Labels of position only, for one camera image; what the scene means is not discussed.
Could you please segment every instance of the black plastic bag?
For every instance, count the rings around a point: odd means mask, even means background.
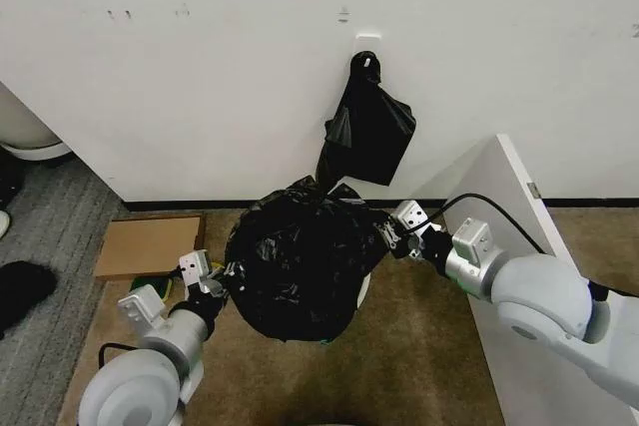
[[[375,55],[356,54],[337,112],[325,123],[316,178],[326,191],[344,176],[390,185],[416,120],[410,107],[386,93],[379,82]]]
[[[326,195],[312,177],[256,202],[227,243],[225,283],[240,314],[272,338],[336,338],[387,252],[374,226],[387,219],[349,187]]]

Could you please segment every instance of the baseboard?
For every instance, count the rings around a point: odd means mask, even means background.
[[[583,209],[632,209],[639,207],[639,199],[543,199],[547,207]]]
[[[123,202],[129,212],[161,212],[175,210],[247,209],[255,200],[197,200],[177,202]],[[392,209],[402,200],[367,200],[375,209]],[[419,204],[426,209],[438,209],[444,199],[422,199]],[[562,208],[639,208],[639,198],[625,199],[544,199],[547,207]]]

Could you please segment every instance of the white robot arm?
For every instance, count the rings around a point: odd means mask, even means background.
[[[426,223],[415,201],[402,203],[393,218],[404,230],[425,223],[399,256],[431,261],[464,291],[494,304],[504,326],[573,362],[639,409],[639,298],[589,282],[554,256],[509,258],[488,224],[477,219],[468,218],[450,235]]]
[[[151,285],[118,302],[139,337],[139,349],[109,361],[82,396],[80,426],[179,426],[204,376],[202,344],[227,300],[204,250],[180,258],[186,301],[167,319]]]

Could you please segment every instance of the brown carpet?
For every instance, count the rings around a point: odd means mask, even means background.
[[[213,259],[223,258],[238,215],[209,214]],[[178,286],[173,301],[183,295]],[[135,344],[115,307],[128,287],[105,288],[58,424],[75,424],[100,345]],[[503,424],[466,297],[425,263],[385,258],[352,324],[329,345],[265,338],[229,303],[204,362],[189,426]]]
[[[549,209],[582,276],[639,294],[639,209]]]

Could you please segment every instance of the cardboard box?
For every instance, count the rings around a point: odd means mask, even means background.
[[[153,216],[113,220],[93,271],[101,279],[166,274],[180,256],[204,245],[204,216]]]

